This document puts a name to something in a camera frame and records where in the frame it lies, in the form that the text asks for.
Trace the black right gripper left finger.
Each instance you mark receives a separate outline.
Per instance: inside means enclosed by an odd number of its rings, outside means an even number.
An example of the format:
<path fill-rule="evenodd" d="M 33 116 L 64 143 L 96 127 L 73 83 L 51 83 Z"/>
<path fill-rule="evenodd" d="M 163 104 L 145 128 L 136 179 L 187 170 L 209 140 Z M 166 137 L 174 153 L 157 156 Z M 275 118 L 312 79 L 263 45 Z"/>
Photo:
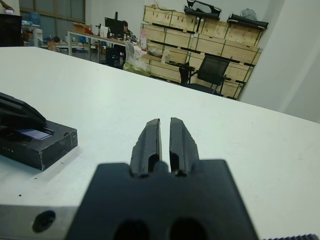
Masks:
<path fill-rule="evenodd" d="M 160 160 L 161 129 L 160 119 L 156 118 L 146 123 L 132 149 L 130 172 L 133 176 L 147 176 Z"/>

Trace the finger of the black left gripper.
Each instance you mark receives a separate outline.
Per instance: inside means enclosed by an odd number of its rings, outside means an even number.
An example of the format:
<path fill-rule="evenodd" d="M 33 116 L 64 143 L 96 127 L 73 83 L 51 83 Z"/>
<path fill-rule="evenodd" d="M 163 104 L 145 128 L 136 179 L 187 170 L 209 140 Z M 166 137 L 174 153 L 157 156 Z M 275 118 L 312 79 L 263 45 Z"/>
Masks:
<path fill-rule="evenodd" d="M 0 93 L 1 123 L 46 123 L 46 118 L 26 102 Z"/>
<path fill-rule="evenodd" d="M 35 129 L 45 127 L 45 117 L 35 108 L 23 102 L 0 102 L 0 126 L 13 129 Z"/>

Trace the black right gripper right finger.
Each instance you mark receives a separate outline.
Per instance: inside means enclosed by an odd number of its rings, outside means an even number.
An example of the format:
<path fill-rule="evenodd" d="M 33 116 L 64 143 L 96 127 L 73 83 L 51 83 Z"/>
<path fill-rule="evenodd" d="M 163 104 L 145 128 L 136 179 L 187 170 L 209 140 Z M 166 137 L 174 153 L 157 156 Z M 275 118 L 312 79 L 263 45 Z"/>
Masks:
<path fill-rule="evenodd" d="M 184 122 L 176 117 L 170 120 L 169 160 L 171 173 L 175 176 L 187 176 L 192 172 L 194 162 L 199 160 L 195 140 Z"/>

